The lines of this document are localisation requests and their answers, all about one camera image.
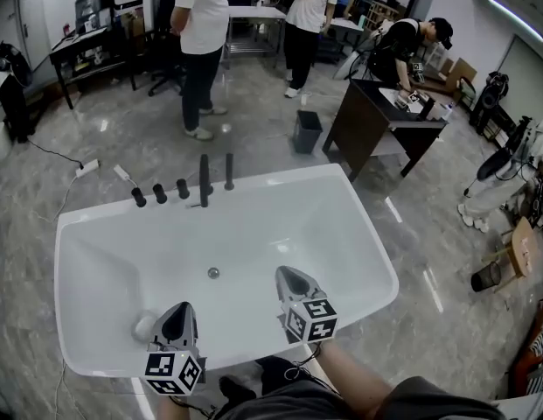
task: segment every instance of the wooden stool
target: wooden stool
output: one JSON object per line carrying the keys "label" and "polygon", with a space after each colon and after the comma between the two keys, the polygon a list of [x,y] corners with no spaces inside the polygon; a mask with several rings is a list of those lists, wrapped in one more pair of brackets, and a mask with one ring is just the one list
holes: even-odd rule
{"label": "wooden stool", "polygon": [[503,290],[506,286],[511,284],[514,280],[520,279],[522,277],[527,277],[531,270],[527,267],[527,258],[525,253],[527,251],[527,257],[533,261],[535,256],[539,253],[537,242],[535,241],[535,236],[533,235],[532,226],[526,218],[519,220],[516,228],[512,230],[512,237],[508,243],[506,243],[505,248],[483,257],[484,262],[493,261],[495,258],[498,258],[502,254],[508,254],[510,262],[512,263],[512,268],[514,269],[514,276],[508,279],[504,284],[499,286],[495,292]]}

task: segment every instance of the black cap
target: black cap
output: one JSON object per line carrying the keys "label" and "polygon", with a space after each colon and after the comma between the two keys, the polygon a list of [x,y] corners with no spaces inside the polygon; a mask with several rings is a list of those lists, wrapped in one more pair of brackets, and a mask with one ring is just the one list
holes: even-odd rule
{"label": "black cap", "polygon": [[444,48],[446,48],[446,50],[449,50],[452,47],[452,43],[450,42],[450,40],[454,34],[452,25],[448,23],[448,20],[441,17],[435,17],[430,19],[430,23],[435,24],[436,38],[440,41],[442,45],[444,45]]}

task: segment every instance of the door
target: door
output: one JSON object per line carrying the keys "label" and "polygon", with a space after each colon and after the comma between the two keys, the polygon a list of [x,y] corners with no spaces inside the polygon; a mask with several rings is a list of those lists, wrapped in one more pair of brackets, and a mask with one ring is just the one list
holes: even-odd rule
{"label": "door", "polygon": [[20,24],[30,67],[35,70],[50,53],[43,0],[18,0]]}

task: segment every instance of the ceiling light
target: ceiling light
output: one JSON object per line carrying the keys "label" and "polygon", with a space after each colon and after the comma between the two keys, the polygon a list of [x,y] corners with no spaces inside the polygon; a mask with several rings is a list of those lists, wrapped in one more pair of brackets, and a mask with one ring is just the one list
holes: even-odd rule
{"label": "ceiling light", "polygon": [[537,31],[535,31],[529,24],[524,22],[520,17],[518,17],[516,14],[514,14],[511,10],[503,6],[501,3],[497,2],[496,0],[488,0],[495,8],[500,9],[504,14],[506,14],[509,18],[513,18],[516,22],[518,22],[520,25],[522,25],[524,28],[526,28],[533,36],[537,38],[539,42],[543,42],[543,36],[541,36]]}

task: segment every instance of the office chair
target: office chair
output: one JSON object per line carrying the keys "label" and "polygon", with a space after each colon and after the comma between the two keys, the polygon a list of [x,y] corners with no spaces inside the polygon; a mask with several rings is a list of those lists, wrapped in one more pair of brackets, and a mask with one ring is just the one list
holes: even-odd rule
{"label": "office chair", "polygon": [[158,5],[155,30],[152,33],[151,58],[157,72],[150,78],[158,82],[150,88],[148,95],[154,96],[155,90],[168,81],[174,81],[181,89],[185,83],[185,69],[183,65],[183,54],[180,47],[180,38],[170,33],[170,19],[174,10],[175,0],[160,0]]}

